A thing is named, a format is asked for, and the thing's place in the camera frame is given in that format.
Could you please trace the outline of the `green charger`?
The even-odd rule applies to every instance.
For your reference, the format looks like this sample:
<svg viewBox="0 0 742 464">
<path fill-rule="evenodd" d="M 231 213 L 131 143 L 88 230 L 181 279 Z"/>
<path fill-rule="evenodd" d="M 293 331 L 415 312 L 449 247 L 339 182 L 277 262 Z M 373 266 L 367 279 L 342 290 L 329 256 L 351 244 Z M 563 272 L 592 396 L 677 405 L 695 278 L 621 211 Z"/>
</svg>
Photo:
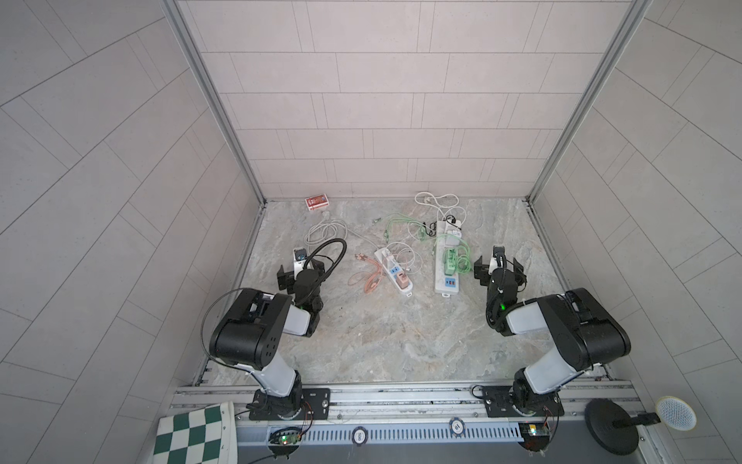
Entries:
<svg viewBox="0 0 742 464">
<path fill-rule="evenodd" d="M 458 265 L 456 262 L 444 264 L 444 274 L 446 276 L 453 276 L 458 272 Z"/>
<path fill-rule="evenodd" d="M 446 251 L 446 262 L 453 263 L 456 262 L 458 265 L 459 262 L 459 253 L 456 251 L 456 249 L 448 249 Z"/>
</svg>

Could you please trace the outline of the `green charger front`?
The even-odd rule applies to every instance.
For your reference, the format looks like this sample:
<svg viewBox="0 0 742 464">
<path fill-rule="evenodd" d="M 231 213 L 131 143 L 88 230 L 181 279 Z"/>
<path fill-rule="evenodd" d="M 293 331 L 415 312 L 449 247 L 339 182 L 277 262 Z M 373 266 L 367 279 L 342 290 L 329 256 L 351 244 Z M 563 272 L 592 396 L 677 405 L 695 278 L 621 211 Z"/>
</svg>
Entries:
<svg viewBox="0 0 742 464">
<path fill-rule="evenodd" d="M 459 262 L 459 253 L 456 251 L 456 249 L 448 249 L 446 251 L 446 262 L 453 263 L 456 262 L 458 265 Z"/>
</svg>

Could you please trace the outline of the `colourful white power strip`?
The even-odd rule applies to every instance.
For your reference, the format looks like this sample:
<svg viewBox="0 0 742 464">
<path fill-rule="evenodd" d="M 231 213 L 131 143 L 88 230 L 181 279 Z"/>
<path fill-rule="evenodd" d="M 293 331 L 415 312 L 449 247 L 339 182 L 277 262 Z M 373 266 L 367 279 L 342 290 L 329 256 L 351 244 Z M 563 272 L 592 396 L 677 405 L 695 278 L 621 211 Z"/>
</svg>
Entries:
<svg viewBox="0 0 742 464">
<path fill-rule="evenodd" d="M 460 290 L 459 249 L 462 234 L 455 225 L 438 220 L 435 238 L 435 291 L 444 298 L 450 298 Z"/>
</svg>

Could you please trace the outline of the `white charger with black cable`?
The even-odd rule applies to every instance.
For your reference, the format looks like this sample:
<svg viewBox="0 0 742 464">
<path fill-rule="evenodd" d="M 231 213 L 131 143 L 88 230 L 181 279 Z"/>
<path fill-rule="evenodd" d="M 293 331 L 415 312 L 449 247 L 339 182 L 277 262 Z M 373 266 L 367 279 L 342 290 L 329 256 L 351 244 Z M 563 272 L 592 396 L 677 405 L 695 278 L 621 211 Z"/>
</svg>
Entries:
<svg viewBox="0 0 742 464">
<path fill-rule="evenodd" d="M 422 229 L 423 234 L 427 237 L 437 237 L 439 235 L 462 236 L 461 222 L 453 215 L 447 215 L 443 220 L 437 222 L 423 222 Z"/>
</svg>

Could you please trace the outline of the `pink charger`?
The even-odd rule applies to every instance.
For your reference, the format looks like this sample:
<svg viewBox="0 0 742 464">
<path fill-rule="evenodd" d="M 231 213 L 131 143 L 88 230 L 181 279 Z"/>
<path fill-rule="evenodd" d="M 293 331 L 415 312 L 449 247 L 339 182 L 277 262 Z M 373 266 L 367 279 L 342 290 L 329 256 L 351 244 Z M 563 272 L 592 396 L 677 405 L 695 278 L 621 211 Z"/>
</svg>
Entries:
<svg viewBox="0 0 742 464">
<path fill-rule="evenodd" d="M 410 285 L 409 278 L 404 274 L 396 275 L 395 280 L 401 289 L 406 289 Z"/>
</svg>

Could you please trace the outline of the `blue white power strip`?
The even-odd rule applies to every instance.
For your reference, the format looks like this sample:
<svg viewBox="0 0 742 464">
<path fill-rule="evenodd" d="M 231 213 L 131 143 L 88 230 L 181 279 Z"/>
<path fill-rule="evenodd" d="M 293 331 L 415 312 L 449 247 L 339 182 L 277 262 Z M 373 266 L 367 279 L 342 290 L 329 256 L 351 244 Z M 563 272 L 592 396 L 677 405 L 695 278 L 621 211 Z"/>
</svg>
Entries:
<svg viewBox="0 0 742 464">
<path fill-rule="evenodd" d="M 397 261 L 392 257 L 391 252 L 388 250 L 387 247 L 381 247 L 380 249 L 377 249 L 374 252 L 374 255 L 377 259 L 377 261 L 381 264 L 382 269 L 384 270 L 384 273 L 388 276 L 393 286 L 403 295 L 406 297 L 411 297 L 413 294 L 414 285 L 413 282 L 410 280 L 410 285 L 406 289 L 401 289 L 399 285 L 397 284 L 395 280 L 395 276 L 398 274 L 404 274 L 406 276 L 407 272 L 401 268 L 401 266 L 397 263 Z"/>
</svg>

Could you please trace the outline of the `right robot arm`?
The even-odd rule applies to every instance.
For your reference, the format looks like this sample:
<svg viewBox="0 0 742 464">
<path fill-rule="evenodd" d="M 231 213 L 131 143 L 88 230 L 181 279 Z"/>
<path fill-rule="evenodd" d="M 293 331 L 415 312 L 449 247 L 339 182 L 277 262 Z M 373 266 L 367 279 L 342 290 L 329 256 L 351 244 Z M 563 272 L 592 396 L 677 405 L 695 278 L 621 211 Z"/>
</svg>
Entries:
<svg viewBox="0 0 742 464">
<path fill-rule="evenodd" d="M 473 276 L 487 288 L 485 319 L 501 336 L 547 331 L 554 347 L 538 361 L 519 369 L 511 387 L 474 386 L 490 418 L 563 414 L 558 391 L 597 365 L 631 351 L 630 338 L 585 288 L 520 301 L 528 283 L 524 267 L 494 247 L 490 261 L 473 264 Z"/>
</svg>

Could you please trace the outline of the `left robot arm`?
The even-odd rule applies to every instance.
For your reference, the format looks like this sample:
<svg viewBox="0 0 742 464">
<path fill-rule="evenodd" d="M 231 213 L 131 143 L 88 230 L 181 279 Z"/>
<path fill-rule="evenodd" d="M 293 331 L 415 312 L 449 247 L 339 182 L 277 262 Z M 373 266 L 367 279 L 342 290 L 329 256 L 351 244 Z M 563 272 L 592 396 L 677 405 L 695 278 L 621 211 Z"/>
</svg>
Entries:
<svg viewBox="0 0 742 464">
<path fill-rule="evenodd" d="M 347 242 L 332 238 L 312 253 L 295 251 L 295 269 L 276 273 L 279 291 L 234 289 L 235 301 L 216 325 L 204 349 L 210 359 L 250 374 L 259 384 L 245 406 L 253 421 L 291 420 L 303 411 L 303 382 L 278 346 L 284 334 L 310 338 L 324 307 L 321 285 L 347 252 Z"/>
</svg>

